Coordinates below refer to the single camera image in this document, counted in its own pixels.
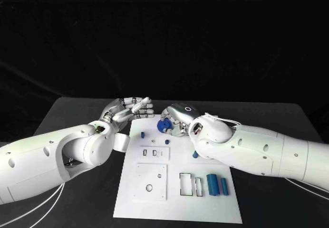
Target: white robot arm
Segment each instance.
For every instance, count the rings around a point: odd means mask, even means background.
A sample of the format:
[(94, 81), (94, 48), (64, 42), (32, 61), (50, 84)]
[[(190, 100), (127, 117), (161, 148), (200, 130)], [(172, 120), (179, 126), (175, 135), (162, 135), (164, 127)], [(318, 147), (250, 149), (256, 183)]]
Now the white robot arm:
[[(102, 165), (112, 150), (126, 152), (130, 137), (117, 133), (129, 120), (155, 117), (146, 97), (116, 99), (100, 120), (29, 137), (0, 148), (0, 204), (34, 197)], [(64, 164), (63, 153), (71, 158)]]
[(165, 109), (162, 121), (166, 118), (172, 129), (164, 132), (177, 137), (190, 135), (203, 158), (217, 159), (252, 174), (293, 178), (329, 190), (329, 145), (241, 125), (208, 113), (201, 116), (185, 103)]

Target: black curtain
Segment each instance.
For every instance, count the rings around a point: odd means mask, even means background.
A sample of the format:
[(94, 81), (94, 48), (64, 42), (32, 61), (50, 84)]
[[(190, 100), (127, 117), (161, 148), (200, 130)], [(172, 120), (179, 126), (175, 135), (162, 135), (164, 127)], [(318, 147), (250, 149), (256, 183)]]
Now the black curtain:
[(314, 12), (259, 1), (2, 2), (0, 141), (34, 134), (61, 96), (283, 102), (317, 113)]

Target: gray table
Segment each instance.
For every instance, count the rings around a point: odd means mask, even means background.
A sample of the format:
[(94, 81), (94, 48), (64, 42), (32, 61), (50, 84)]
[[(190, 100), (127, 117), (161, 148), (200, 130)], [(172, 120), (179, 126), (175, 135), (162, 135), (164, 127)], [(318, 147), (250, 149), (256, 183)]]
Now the gray table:
[[(97, 120), (110, 99), (60, 98), (37, 134), (87, 124)], [(155, 113), (175, 101), (153, 101)], [(210, 112), (246, 125), (265, 127), (296, 138), (321, 142), (321, 137), (296, 104), (194, 102), (201, 113)], [(130, 125), (123, 133), (129, 134)], [(204, 223), (113, 218), (123, 170), (125, 153), (113, 151), (109, 161), (71, 180), (58, 204), (37, 227), (328, 227), (329, 201), (285, 179), (262, 177), (231, 168), (244, 224)], [(55, 189), (24, 201), (0, 206), (0, 224), (28, 212)], [(52, 202), (8, 227), (29, 227), (47, 213)]]

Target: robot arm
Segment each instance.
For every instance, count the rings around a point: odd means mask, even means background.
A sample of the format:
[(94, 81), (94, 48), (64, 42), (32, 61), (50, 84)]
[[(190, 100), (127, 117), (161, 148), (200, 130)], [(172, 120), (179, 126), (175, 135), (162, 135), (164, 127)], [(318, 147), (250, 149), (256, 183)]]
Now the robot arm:
[(191, 115), (192, 120), (187, 121), (181, 116), (190, 115), (190, 108), (178, 109), (178, 104), (166, 110), (168, 120), (174, 118), (177, 122), (185, 121), (182, 126), (203, 158), (217, 159), (252, 174), (293, 178), (329, 189), (329, 145), (295, 139), (236, 121), (223, 121), (210, 114), (198, 117)]
[[(127, 121), (152, 118), (149, 98), (116, 99), (102, 118), (29, 137), (0, 148), (0, 204), (34, 197), (102, 165), (112, 150), (126, 152), (130, 137), (119, 131)], [(63, 153), (74, 161), (64, 164)]]

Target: blue object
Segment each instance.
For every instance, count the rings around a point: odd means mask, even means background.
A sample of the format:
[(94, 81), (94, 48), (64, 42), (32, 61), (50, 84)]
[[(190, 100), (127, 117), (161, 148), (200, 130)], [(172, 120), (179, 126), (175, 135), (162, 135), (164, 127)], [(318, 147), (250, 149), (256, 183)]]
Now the blue object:
[(194, 152), (194, 158), (198, 158), (200, 157), (200, 154), (198, 154), (198, 152), (195, 151)]
[(207, 182), (208, 182), (208, 190), (210, 195), (217, 196), (220, 195), (220, 187), (218, 187), (218, 176), (216, 174), (207, 175)]
[(221, 187), (223, 187), (223, 194), (228, 196), (228, 186), (226, 178), (221, 178)]
[(172, 125), (172, 122), (171, 122), (171, 120), (168, 119), (168, 118), (165, 118), (165, 120), (162, 121), (162, 120), (159, 120), (159, 122), (158, 122), (158, 130), (162, 132), (162, 133), (165, 133), (164, 132), (164, 129), (172, 129), (174, 128), (174, 125)]

